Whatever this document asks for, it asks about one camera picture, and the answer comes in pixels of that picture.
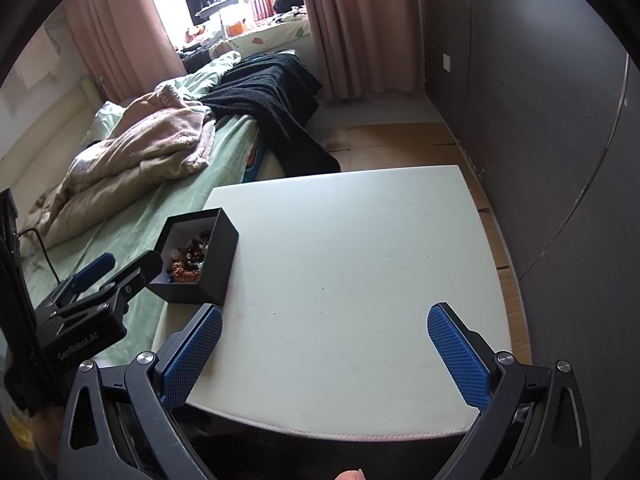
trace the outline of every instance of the black blanket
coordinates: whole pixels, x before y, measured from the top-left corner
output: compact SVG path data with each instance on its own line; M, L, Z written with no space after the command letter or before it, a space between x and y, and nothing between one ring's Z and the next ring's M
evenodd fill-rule
M251 115L285 175L337 173L338 162L304 129L322 88L296 56L258 54L225 73L200 101L217 117Z

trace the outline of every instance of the blue clamp pad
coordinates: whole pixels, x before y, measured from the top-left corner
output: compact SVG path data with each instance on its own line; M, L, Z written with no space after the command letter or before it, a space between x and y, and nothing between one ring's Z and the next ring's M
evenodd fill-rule
M103 253L75 275L71 282L71 291L81 294L111 272L115 266L116 258L113 254Z
M489 372L444 310L433 305L427 330L451 377L469 406L481 412L491 400Z
M182 406L222 334L222 312L213 307L180 348L162 375L160 402L170 412Z

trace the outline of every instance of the curtain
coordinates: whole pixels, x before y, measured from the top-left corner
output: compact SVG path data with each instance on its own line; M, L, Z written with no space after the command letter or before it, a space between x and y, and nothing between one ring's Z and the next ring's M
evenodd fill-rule
M82 61L108 99L153 91L184 67L153 0L65 0L71 35Z
M305 0L325 97L423 88L420 0Z

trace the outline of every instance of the black box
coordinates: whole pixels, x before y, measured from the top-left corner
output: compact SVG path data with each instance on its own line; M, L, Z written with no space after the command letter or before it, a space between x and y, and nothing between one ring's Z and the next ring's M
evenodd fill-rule
M207 230L211 230L211 238L198 281L170 282L167 269L171 268L172 251L185 247ZM154 248L162 256L164 269L162 274L147 284L147 288L170 303L213 303L222 306L237 244L238 231L222 208L169 216Z

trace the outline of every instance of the beige blanket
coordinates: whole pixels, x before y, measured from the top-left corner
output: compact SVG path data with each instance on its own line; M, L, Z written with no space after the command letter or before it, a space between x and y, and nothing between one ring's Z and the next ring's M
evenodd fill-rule
M111 135L79 153L62 183L34 204L24 227L50 248L110 218L163 180L206 168L214 137L208 108L173 86L129 105Z

